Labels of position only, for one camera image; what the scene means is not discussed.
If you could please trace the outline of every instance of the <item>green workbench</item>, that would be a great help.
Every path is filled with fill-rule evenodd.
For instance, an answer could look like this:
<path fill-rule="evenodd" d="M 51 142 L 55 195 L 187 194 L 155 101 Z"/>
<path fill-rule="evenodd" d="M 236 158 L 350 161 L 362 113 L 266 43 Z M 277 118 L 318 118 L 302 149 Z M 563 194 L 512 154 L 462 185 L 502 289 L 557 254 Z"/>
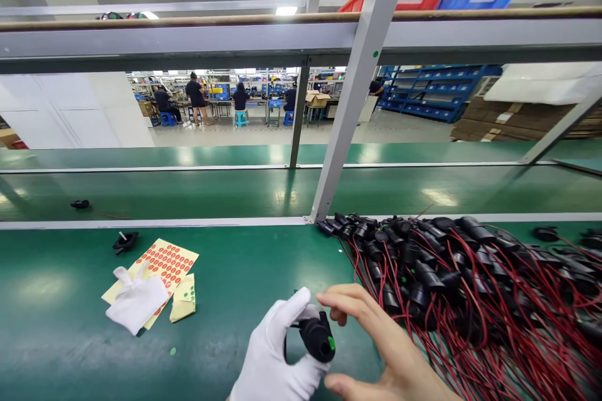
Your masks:
<path fill-rule="evenodd" d="M 533 242 L 535 224 L 498 224 Z M 557 224 L 576 239 L 595 223 Z M 0 397 L 3 400 L 224 400 L 248 338 L 272 303 L 308 286 L 313 293 L 353 280 L 339 243 L 312 226 L 142 229 L 135 250 L 115 256 L 117 232 L 0 231 Z M 169 322 L 171 301 L 140 337 L 105 317 L 100 299 L 157 238 L 199 254 L 197 311 Z M 374 382 L 382 362 L 355 321 L 333 325 L 333 372 Z M 289 360 L 304 353 L 289 333 Z M 320 387 L 316 400 L 337 399 Z"/>

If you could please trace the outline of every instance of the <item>ceiling light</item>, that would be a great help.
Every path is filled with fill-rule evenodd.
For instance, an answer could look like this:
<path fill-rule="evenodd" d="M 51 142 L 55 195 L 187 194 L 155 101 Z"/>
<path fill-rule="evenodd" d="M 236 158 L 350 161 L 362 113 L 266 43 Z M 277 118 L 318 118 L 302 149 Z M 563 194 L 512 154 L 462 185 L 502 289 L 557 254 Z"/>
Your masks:
<path fill-rule="evenodd" d="M 155 14 L 153 14 L 150 11 L 144 11 L 142 14 L 144 14 L 147 19 L 159 19 Z"/>
<path fill-rule="evenodd" d="M 296 6 L 280 6 L 276 9 L 277 16 L 292 16 L 297 12 Z"/>

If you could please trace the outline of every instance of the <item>blue shelving rack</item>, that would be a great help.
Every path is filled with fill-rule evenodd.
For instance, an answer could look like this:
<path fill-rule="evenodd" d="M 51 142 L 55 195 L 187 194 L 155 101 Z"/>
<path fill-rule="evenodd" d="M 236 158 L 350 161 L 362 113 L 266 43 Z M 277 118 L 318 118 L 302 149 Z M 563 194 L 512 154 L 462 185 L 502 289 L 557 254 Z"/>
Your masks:
<path fill-rule="evenodd" d="M 430 66 L 422 69 L 388 70 L 383 73 L 385 110 L 455 122 L 478 81 L 501 75 L 499 65 Z"/>

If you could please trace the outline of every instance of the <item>person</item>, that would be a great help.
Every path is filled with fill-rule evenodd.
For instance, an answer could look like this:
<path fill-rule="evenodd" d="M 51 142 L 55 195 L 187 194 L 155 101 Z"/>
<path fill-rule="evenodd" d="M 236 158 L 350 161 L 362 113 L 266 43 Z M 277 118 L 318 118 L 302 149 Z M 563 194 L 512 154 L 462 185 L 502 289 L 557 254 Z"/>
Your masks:
<path fill-rule="evenodd" d="M 234 109 L 238 112 L 244 111 L 246 114 L 246 120 L 249 120 L 249 111 L 246 109 L 246 101 L 251 98 L 249 93 L 245 91 L 245 85 L 238 83 L 236 85 L 236 91 L 232 94 L 234 98 Z"/>
<path fill-rule="evenodd" d="M 368 90 L 368 92 L 370 93 L 370 95 L 378 97 L 378 100 L 376 100 L 376 103 L 374 104 L 374 108 L 372 109 L 372 112 L 374 113 L 374 111 L 376 109 L 376 105 L 378 105 L 379 102 L 381 101 L 381 99 L 383 98 L 383 94 L 384 94 L 383 78 L 376 77 L 373 81 L 371 81 L 370 89 Z"/>
<path fill-rule="evenodd" d="M 287 102 L 284 105 L 285 111 L 295 111 L 295 102 L 297 101 L 297 82 L 293 81 L 293 87 L 287 90 Z"/>
<path fill-rule="evenodd" d="M 209 122 L 209 116 L 207 115 L 207 105 L 205 104 L 203 87 L 196 80 L 196 74 L 194 72 L 190 72 L 190 81 L 186 85 L 186 95 L 190 97 L 190 102 L 192 103 L 194 124 L 197 127 L 199 126 L 199 113 L 202 113 L 202 116 L 207 121 L 207 125 L 213 125 Z"/>
<path fill-rule="evenodd" d="M 345 326 L 349 316 L 354 317 L 374 340 L 385 362 L 383 375 L 375 384 L 330 374 L 324 380 L 328 390 L 345 401 L 461 401 L 429 366 L 408 334 L 363 287 L 335 285 L 316 298 L 330 308 L 330 319 L 339 326 Z M 288 301 L 276 301 L 270 308 L 251 334 L 230 401 L 307 401 L 314 394 L 330 364 L 306 354 L 289 365 L 282 352 L 290 325 L 299 318 L 317 315 L 311 299 L 311 292 L 303 287 Z"/>
<path fill-rule="evenodd" d="M 176 120 L 178 123 L 182 123 L 182 115 L 180 114 L 180 110 L 176 107 L 172 107 L 169 100 L 172 98 L 170 94 L 167 93 L 167 90 L 163 86 L 153 85 L 152 86 L 152 97 L 157 102 L 157 108 L 162 113 L 172 113 L 176 116 Z"/>

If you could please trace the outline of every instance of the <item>white wall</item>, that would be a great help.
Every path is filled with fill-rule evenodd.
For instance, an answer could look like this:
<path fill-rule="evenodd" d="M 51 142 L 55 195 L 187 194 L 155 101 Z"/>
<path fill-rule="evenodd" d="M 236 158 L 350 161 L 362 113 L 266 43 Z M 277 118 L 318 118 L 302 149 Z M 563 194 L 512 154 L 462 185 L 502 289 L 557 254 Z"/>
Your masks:
<path fill-rule="evenodd" d="M 154 146 L 122 72 L 0 76 L 0 115 L 33 149 Z"/>

